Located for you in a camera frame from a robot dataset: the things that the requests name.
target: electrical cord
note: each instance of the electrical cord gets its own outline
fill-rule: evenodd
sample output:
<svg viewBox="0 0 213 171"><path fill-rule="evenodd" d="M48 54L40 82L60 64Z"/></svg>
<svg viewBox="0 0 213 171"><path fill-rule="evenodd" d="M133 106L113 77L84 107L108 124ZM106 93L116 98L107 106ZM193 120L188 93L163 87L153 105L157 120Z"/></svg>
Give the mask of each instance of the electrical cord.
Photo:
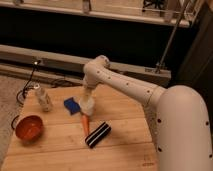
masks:
<svg viewBox="0 0 213 171"><path fill-rule="evenodd" d="M35 61L34 62L34 65L33 65L33 70L30 74L30 78L28 79L27 83L25 84L25 86L23 87L22 90L20 90L17 94L16 94L16 101L17 103L23 107L24 103L22 102L25 98L26 98L26 95L28 93L29 90L33 89L33 86L32 85L29 85L29 83L32 81L32 78L33 78L33 74L36 70L36 66L40 63L41 61Z"/></svg>
<svg viewBox="0 0 213 171"><path fill-rule="evenodd" d="M15 130L15 127L14 127L14 122L17 120L19 118L19 115L17 115L17 116L15 116L14 118L13 118L13 120L12 120L12 122L11 122L11 128L12 128L12 130Z"/></svg>

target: black wall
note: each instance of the black wall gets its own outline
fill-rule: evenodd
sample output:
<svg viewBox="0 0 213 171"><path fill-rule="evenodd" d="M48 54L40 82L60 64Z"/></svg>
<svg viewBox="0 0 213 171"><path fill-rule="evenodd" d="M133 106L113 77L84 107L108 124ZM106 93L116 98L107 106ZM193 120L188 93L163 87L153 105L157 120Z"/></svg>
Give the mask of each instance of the black wall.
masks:
<svg viewBox="0 0 213 171"><path fill-rule="evenodd" d="M0 44L155 67L170 26L0 7ZM197 28L179 28L166 66L175 74Z"/></svg>

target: black eraser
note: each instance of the black eraser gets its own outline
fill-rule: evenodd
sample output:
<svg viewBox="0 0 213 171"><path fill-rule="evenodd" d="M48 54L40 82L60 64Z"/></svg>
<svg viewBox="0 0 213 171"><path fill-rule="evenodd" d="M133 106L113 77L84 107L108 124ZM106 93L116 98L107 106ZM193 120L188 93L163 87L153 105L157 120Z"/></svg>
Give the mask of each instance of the black eraser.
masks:
<svg viewBox="0 0 213 171"><path fill-rule="evenodd" d="M110 131L111 127L106 122L103 122L96 130L86 137L85 142L90 148L93 148L106 137Z"/></svg>
<svg viewBox="0 0 213 171"><path fill-rule="evenodd" d="M64 106L70 111L71 115L80 112L81 110L79 104L75 102L73 97L64 100Z"/></svg>

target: metal pole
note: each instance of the metal pole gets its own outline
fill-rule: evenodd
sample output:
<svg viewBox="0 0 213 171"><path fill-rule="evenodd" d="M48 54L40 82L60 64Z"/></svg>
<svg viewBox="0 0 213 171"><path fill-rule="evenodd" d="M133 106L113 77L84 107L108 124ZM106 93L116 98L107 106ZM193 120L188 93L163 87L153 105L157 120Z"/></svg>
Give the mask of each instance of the metal pole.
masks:
<svg viewBox="0 0 213 171"><path fill-rule="evenodd" d="M164 65L164 61L165 61L166 55L167 55L167 53L168 53L168 51L169 51L169 48L170 48L170 46L171 46L171 44L172 44L172 41L173 41L174 36L175 36L175 33L176 33L176 31L177 31L177 28L178 28L178 26L179 26L179 24L180 24L180 21L181 21L183 15L184 15L185 9L186 9L186 7L187 7L189 1L190 1L190 0L184 0L183 6L182 6L182 8L181 8L181 10L180 10L180 14L179 14L179 16L178 16L178 18L177 18L177 21L176 21L176 23L175 23L175 26L174 26L174 28L173 28L173 30L172 30L172 33L171 33L170 37L169 37L169 41L168 41L168 43L167 43L167 45L166 45L166 48L165 48L164 53L163 53L163 56L161 57L160 62L157 63L157 66L156 66L156 73L160 73L160 69L162 69L162 67L163 67L163 65Z"/></svg>

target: orange bowl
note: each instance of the orange bowl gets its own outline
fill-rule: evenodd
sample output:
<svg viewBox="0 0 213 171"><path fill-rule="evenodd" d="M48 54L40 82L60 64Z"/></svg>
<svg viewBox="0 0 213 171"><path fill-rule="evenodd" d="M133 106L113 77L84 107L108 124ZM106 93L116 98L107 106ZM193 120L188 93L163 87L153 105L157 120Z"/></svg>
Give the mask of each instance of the orange bowl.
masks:
<svg viewBox="0 0 213 171"><path fill-rule="evenodd" d="M39 116L27 116L18 123L15 132L22 141L34 141L43 132L43 122Z"/></svg>

